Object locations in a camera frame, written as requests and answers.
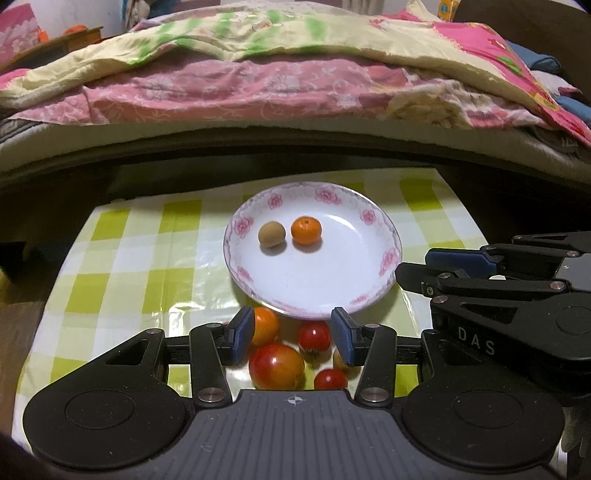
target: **mandarin orange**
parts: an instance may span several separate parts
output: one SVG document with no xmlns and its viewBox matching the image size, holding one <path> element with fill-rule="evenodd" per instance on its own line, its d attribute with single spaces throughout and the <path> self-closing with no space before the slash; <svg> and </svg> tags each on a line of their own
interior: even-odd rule
<svg viewBox="0 0 591 480">
<path fill-rule="evenodd" d="M 291 236 L 300 245 L 311 245 L 320 240 L 322 225 L 313 217 L 299 217 L 291 224 Z"/>
</svg>

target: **wooden floor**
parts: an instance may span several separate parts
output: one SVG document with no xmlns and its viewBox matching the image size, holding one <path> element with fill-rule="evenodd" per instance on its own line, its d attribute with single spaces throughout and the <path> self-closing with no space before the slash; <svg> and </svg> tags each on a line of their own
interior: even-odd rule
<svg viewBox="0 0 591 480">
<path fill-rule="evenodd" d="M 117 198 L 199 190 L 238 181 L 342 168 L 391 166 L 380 158 L 343 159 L 299 155 L 278 162 L 269 154 L 251 162 L 194 159 L 126 167 L 86 167 L 49 174 L 0 194 L 0 243 L 26 241 L 27 260 L 15 282 L 0 273 L 0 430 L 9 432 L 22 364 L 65 256 L 92 210 Z M 510 242 L 520 233 L 591 230 L 591 197 L 530 177 L 478 166 L 439 167 L 489 242 Z M 56 259 L 35 253 L 53 245 Z"/>
</svg>

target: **white plate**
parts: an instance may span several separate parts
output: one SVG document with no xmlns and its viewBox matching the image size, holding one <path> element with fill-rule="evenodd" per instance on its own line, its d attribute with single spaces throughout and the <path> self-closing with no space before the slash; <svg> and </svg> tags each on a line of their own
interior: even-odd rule
<svg viewBox="0 0 591 480">
<path fill-rule="evenodd" d="M 298 246 L 291 224 L 311 216 L 322 240 Z M 285 227 L 283 246 L 261 247 L 267 222 Z M 298 319 L 328 319 L 334 307 L 354 313 L 392 287 L 402 249 L 394 224 L 359 193 L 317 181 L 287 183 L 248 199 L 226 227 L 224 258 L 236 284 L 253 300 Z"/>
</svg>

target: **green checkered tablecloth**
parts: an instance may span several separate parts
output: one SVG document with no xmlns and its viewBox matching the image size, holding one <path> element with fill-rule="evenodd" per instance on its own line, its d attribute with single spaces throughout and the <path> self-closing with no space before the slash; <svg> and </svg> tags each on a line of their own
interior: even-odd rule
<svg viewBox="0 0 591 480">
<path fill-rule="evenodd" d="M 450 187 L 427 168 L 291 176 L 98 207 L 62 266 L 22 369 L 15 439 L 26 445 L 22 414 L 30 398 L 85 362 L 147 328 L 186 335 L 194 326 L 229 320 L 240 305 L 251 304 L 223 260 L 226 224 L 253 194 L 298 180 L 339 183 L 376 202 L 400 234 L 404 261 L 423 262 L 432 247 L 478 248 L 486 243 Z M 388 324 L 406 336 L 430 327 L 428 300 L 398 286 L 354 317 L 359 323 Z M 297 325 L 283 319 L 282 338 L 293 340 Z M 307 366 L 308 386 L 311 370 L 319 368 Z M 399 393 L 405 390 L 405 378 L 413 381 L 412 375 L 400 375 Z M 228 382 L 234 395 L 249 388 L 248 368 L 228 369 Z M 171 367 L 168 383 L 189 396 L 188 367 Z M 350 388 L 355 387 L 353 380 Z"/>
</svg>

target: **blue gripper pad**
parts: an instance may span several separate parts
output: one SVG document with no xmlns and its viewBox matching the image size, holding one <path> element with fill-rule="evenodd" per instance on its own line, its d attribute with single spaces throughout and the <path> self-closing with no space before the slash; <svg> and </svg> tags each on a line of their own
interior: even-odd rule
<svg viewBox="0 0 591 480">
<path fill-rule="evenodd" d="M 343 363 L 354 367 L 355 342 L 361 339 L 361 327 L 342 307 L 337 307 L 330 314 L 329 328 L 333 342 L 343 358 Z"/>
<path fill-rule="evenodd" d="M 226 340 L 231 342 L 233 338 L 232 365 L 239 364 L 246 357 L 254 334 L 255 310 L 252 307 L 242 307 L 226 327 Z"/>
<path fill-rule="evenodd" d="M 461 268 L 470 278 L 489 278 L 496 275 L 496 264 L 480 250 L 432 248 L 425 255 L 425 263 L 438 270 L 453 272 Z"/>
</svg>

